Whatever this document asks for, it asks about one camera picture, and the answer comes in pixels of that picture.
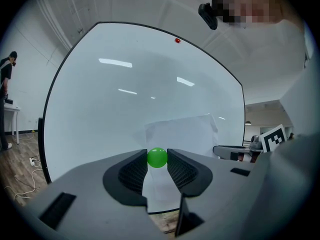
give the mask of black frame edge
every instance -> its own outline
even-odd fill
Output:
[[[41,159],[41,164],[42,164],[42,168],[43,168],[43,173],[44,173],[44,177],[47,183],[51,183],[51,179],[50,179],[50,174],[48,172],[48,167],[47,167],[47,162],[46,162],[46,154],[45,154],[45,138],[44,138],[44,133],[45,133],[45,122],[46,122],[46,112],[47,112],[47,107],[48,107],[48,102],[49,102],[49,98],[50,98],[50,94],[52,91],[52,88],[54,87],[55,81],[59,75],[59,72],[61,70],[61,68],[63,67],[64,63],[66,62],[67,58],[69,57],[69,55],[71,54],[71,52],[74,50],[74,48],[77,46],[77,44],[96,26],[98,25],[99,22],[97,22],[96,24],[94,24],[73,46],[72,48],[68,51],[68,53],[66,54],[66,56],[64,57],[62,63],[60,64],[58,70],[56,71],[54,78],[52,80],[52,83],[50,85],[49,88],[49,92],[46,96],[45,99],[45,104],[44,104],[44,110],[43,110],[43,116],[42,116],[42,126],[41,126],[41,131],[42,131],[42,138],[39,139],[39,134],[38,134],[38,145],[39,145],[39,155],[40,155],[40,145],[42,148],[42,157],[40,156]]]
[[[246,131],[246,103],[245,103],[244,87],[242,86],[242,84],[241,84],[241,88],[242,88],[243,109],[244,109],[244,120],[243,120],[244,125],[243,125],[243,138],[242,138],[242,146],[243,146],[245,141],[245,131]]]
[[[50,184],[51,178],[47,167],[45,147],[44,147],[44,121],[41,117],[38,120],[38,148],[39,148],[39,157],[42,165],[42,171],[44,174],[44,178],[47,184]]]

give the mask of cable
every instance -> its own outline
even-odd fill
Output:
[[[169,233],[172,233],[172,232],[175,232],[175,231],[176,231],[176,229],[173,228],[173,229],[169,229],[169,230],[167,230],[167,231],[164,231],[163,233],[169,234]]]
[[[18,179],[17,177],[13,176],[18,182],[21,182],[23,185],[28,186],[29,188],[32,188],[32,186],[30,186],[29,184],[24,183],[23,181],[21,181],[20,179]]]
[[[34,161],[39,162],[39,165],[38,165],[38,166],[35,166],[35,165],[34,165],[34,167],[39,167],[39,166],[41,165],[41,162],[40,162],[40,161],[38,161],[38,160],[34,160]]]
[[[25,193],[16,193],[14,198],[13,198],[13,201],[16,199],[16,196],[22,198],[22,196],[20,196],[20,195],[25,195],[25,194],[28,194],[28,193],[32,193],[33,191],[36,190],[36,182],[35,182],[35,179],[34,179],[34,172],[36,172],[36,171],[42,171],[42,169],[36,169],[33,172],[31,172],[31,177],[32,177],[32,180],[33,180],[33,183],[34,183],[33,190],[25,192]]]
[[[6,189],[6,188],[9,188],[9,189],[11,189],[11,191],[13,192],[13,193],[15,193],[15,194],[17,194],[10,186],[6,186],[5,188],[4,188],[4,190]],[[20,198],[28,198],[28,199],[31,199],[31,197],[26,197],[26,196],[20,196],[20,195],[18,195],[18,197],[20,197]]]
[[[29,140],[33,139],[34,136],[35,136],[35,134],[32,132],[32,137],[31,138],[19,138],[19,140],[29,141]]]
[[[33,172],[31,172],[31,177],[32,177],[32,180],[33,180],[33,190],[31,190],[31,191],[28,191],[28,192],[25,192],[25,193],[16,193],[10,186],[6,186],[6,187],[4,187],[4,189],[6,189],[6,188],[9,188],[9,189],[11,189],[11,191],[13,192],[13,193],[15,193],[15,195],[14,195],[14,197],[13,197],[13,201],[16,199],[16,196],[18,196],[19,198],[27,198],[27,199],[31,199],[32,197],[27,197],[27,196],[20,196],[20,195],[25,195],[25,194],[28,194],[28,193],[32,193],[33,191],[35,191],[36,190],[36,182],[35,182],[35,179],[34,179],[34,172],[36,172],[36,171],[43,171],[42,169],[36,169],[36,170],[34,170]]]
[[[40,157],[40,155],[39,155],[39,152],[35,155],[35,156],[33,156],[33,157],[31,157],[31,158],[35,158],[35,157]]]
[[[20,143],[20,144],[39,144],[38,142],[24,142],[24,143]]]

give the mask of black shirt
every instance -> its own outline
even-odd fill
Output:
[[[8,60],[9,60],[9,57],[2,59],[0,62],[0,68]],[[1,84],[3,83],[5,78],[11,79],[11,72],[12,72],[12,64],[11,63],[9,63],[3,69],[1,69]],[[3,98],[4,96],[5,96],[5,89],[4,89],[4,86],[2,85],[2,87],[0,89],[0,99]]]

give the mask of black slot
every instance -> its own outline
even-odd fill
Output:
[[[40,220],[55,230],[75,198],[73,194],[61,193],[41,215]]]
[[[235,173],[235,174],[239,174],[239,175],[243,175],[248,177],[250,174],[249,170],[244,170],[244,169],[239,169],[239,168],[233,168],[230,172]]]
[[[197,214],[189,212],[185,200],[185,195],[182,194],[179,209],[179,219],[174,233],[175,237],[178,237],[190,230],[193,230],[202,223],[204,223],[204,220],[202,220]]]
[[[238,161],[238,154],[239,153],[231,152],[230,153],[230,160]]]

